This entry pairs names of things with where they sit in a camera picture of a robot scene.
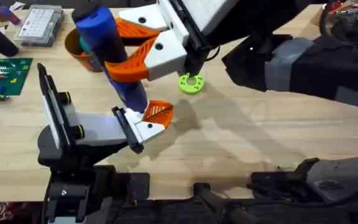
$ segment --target green gear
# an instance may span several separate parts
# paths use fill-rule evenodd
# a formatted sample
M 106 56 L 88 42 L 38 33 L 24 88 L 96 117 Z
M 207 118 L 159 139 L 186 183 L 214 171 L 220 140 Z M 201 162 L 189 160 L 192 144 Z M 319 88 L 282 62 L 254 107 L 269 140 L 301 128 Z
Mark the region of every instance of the green gear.
M 194 85 L 187 84 L 189 78 L 195 79 Z M 201 92 L 203 87 L 204 87 L 204 78 L 200 74 L 190 77 L 190 74 L 187 73 L 186 75 L 182 75 L 181 77 L 179 77 L 179 88 L 182 92 L 186 94 L 195 95 Z

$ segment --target green circuit board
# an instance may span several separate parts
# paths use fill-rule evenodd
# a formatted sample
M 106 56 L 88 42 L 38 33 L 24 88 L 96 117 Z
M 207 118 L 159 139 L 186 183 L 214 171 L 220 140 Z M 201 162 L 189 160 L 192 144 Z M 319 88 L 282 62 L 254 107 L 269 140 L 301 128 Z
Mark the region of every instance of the green circuit board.
M 0 79 L 0 85 L 6 89 L 3 95 L 20 95 L 31 63 L 32 58 L 0 59 L 0 74 L 7 76 Z

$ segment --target wooden tabletop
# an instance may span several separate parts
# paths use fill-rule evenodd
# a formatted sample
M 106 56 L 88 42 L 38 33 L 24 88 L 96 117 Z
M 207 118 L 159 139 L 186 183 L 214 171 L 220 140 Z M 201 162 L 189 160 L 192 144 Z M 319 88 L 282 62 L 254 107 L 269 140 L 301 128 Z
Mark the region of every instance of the wooden tabletop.
M 309 21 L 319 8 L 310 6 L 277 32 L 315 37 L 318 28 Z M 122 106 L 103 73 L 88 72 L 65 51 L 63 41 L 74 28 L 70 12 L 53 47 L 23 48 L 17 56 L 34 61 L 21 96 L 0 103 L 0 201 L 42 200 L 45 193 L 49 170 L 37 162 L 37 138 L 47 119 L 37 63 L 46 66 L 59 90 L 71 93 L 77 111 L 111 114 L 113 106 Z M 27 12 L 17 14 L 23 18 Z M 15 30 L 8 28 L 6 35 L 12 38 Z M 144 153 L 124 149 L 101 164 L 114 164 L 121 172 L 149 172 L 150 198 L 187 198 L 194 182 L 209 182 L 220 194 L 247 198 L 251 172 L 293 169 L 311 157 L 358 156 L 358 108 L 236 86 L 220 58 L 238 43 L 223 46 L 219 57 L 204 65 L 206 86 L 198 95 L 182 94 L 176 74 L 145 81 L 149 99 L 175 105 L 172 124 L 145 145 Z

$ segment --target orange cup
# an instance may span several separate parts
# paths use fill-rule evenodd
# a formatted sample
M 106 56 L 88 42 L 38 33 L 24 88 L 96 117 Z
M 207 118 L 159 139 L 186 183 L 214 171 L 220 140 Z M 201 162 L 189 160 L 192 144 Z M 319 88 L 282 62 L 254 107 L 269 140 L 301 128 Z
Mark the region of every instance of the orange cup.
M 102 72 L 102 66 L 94 55 L 85 55 L 80 45 L 80 35 L 73 29 L 66 37 L 65 47 L 68 53 L 77 59 L 86 69 L 92 72 Z

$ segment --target blue cylindrical object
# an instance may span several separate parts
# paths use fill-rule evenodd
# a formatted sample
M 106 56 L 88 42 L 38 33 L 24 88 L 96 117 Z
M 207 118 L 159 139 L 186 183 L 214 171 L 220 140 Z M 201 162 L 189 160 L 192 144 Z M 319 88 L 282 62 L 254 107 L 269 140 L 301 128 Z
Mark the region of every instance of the blue cylindrical object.
M 110 83 L 116 89 L 124 104 L 143 113 L 147 107 L 147 96 L 140 81 L 133 83 L 116 82 L 109 75 L 104 62 L 120 63 L 127 60 L 127 53 L 117 31 L 117 24 L 110 10 L 98 3 L 88 4 L 75 9 L 71 15 L 78 33 L 95 54 Z

